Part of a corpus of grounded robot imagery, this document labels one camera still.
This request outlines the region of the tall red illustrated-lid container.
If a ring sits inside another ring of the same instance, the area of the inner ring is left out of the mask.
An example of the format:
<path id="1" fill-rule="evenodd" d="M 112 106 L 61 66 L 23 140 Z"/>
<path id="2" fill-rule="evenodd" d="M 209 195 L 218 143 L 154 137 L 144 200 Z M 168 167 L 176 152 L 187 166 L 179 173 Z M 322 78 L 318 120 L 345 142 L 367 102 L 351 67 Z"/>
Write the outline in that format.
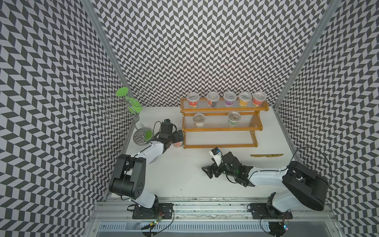
<path id="1" fill-rule="evenodd" d="M 181 142 L 176 142 L 176 143 L 173 143 L 172 145 L 175 147 L 175 148 L 180 148 L 180 147 L 182 147 L 183 146 L 183 141 L 181 141 Z"/>

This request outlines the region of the green seed container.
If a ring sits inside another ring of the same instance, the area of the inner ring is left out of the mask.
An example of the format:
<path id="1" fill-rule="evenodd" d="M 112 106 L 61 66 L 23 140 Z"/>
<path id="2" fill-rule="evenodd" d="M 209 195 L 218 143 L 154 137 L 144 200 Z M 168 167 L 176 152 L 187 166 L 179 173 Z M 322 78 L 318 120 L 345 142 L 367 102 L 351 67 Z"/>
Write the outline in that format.
<path id="1" fill-rule="evenodd" d="M 228 123 L 230 126 L 237 126 L 241 120 L 241 114 L 235 111 L 229 112 Z"/>

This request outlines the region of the red-label seed container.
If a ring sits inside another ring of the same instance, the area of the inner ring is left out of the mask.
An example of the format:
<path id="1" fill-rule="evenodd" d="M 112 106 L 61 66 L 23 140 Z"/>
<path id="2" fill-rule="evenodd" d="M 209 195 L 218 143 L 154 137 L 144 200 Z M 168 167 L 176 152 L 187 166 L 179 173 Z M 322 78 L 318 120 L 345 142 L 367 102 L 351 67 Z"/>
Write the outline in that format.
<path id="1" fill-rule="evenodd" d="M 211 91 L 207 94 L 206 99 L 207 99 L 209 107 L 215 108 L 220 99 L 220 96 L 217 92 Z"/>

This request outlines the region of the dark seed container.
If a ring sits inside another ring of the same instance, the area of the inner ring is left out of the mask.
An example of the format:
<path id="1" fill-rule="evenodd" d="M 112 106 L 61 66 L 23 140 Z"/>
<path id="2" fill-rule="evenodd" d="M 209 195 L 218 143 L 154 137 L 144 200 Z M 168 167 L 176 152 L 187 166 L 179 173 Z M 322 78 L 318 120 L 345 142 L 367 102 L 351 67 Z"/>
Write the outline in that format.
<path id="1" fill-rule="evenodd" d="M 237 99 L 237 95 L 234 92 L 227 91 L 224 93 L 223 99 L 226 107 L 232 107 Z"/>

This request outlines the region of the orange seed container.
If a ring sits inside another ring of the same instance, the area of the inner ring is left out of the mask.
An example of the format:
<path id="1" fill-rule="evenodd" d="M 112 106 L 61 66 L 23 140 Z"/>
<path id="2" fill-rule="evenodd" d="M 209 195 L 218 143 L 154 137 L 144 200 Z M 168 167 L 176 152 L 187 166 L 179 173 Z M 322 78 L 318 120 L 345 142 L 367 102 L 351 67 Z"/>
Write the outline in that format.
<path id="1" fill-rule="evenodd" d="M 241 107 L 247 107 L 249 102 L 252 99 L 252 95 L 248 92 L 241 92 L 238 97 L 239 97 L 239 105 Z"/>

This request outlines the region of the red seed container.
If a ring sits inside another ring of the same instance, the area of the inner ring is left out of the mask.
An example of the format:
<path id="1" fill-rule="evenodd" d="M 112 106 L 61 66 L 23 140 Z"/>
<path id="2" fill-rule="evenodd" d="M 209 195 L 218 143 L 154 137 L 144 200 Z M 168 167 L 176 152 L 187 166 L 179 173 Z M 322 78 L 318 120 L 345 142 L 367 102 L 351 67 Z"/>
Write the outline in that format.
<path id="1" fill-rule="evenodd" d="M 253 94 L 252 103 L 254 106 L 259 107 L 266 101 L 266 93 L 257 91 Z"/>

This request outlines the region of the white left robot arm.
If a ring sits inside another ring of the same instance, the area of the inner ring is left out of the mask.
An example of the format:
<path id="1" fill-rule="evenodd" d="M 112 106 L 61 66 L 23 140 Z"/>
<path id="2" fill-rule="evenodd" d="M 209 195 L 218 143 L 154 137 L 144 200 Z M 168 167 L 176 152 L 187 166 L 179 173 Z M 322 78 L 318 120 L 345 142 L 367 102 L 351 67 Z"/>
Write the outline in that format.
<path id="1" fill-rule="evenodd" d="M 128 197 L 143 208 L 153 208 L 158 198 L 145 188 L 146 165 L 164 154 L 172 144 L 182 141 L 183 132 L 169 119 L 165 119 L 146 148 L 131 155 L 121 154 L 116 158 L 109 192 Z"/>

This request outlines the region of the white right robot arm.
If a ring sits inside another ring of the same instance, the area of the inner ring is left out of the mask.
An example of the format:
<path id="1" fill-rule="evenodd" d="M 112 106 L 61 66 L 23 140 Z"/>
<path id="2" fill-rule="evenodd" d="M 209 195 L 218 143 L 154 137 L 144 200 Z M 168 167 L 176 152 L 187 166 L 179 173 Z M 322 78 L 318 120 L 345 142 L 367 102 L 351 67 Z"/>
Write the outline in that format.
<path id="1" fill-rule="evenodd" d="M 222 154 L 221 150 L 211 150 L 212 165 L 202 167 L 209 178 L 226 178 L 244 187 L 261 185 L 283 188 L 273 192 L 266 203 L 252 203 L 253 217 L 278 219 L 290 215 L 290 210 L 305 206 L 315 211 L 323 211 L 329 188 L 328 180 L 299 162 L 291 161 L 286 167 L 262 169 L 245 166 L 231 152 Z"/>

